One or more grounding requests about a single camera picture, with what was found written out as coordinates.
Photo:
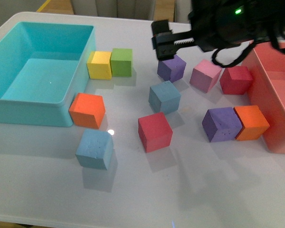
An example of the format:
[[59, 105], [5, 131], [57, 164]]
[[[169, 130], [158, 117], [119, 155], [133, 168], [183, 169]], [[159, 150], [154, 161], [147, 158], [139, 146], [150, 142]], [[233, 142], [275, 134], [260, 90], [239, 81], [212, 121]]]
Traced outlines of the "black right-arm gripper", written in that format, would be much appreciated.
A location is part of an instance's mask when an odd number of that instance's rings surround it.
[[174, 59], [178, 49], [190, 46], [209, 52], [237, 47], [245, 41], [259, 44], [270, 40], [271, 0], [193, 0], [191, 4], [190, 31], [173, 34], [168, 20], [151, 23], [158, 60]]

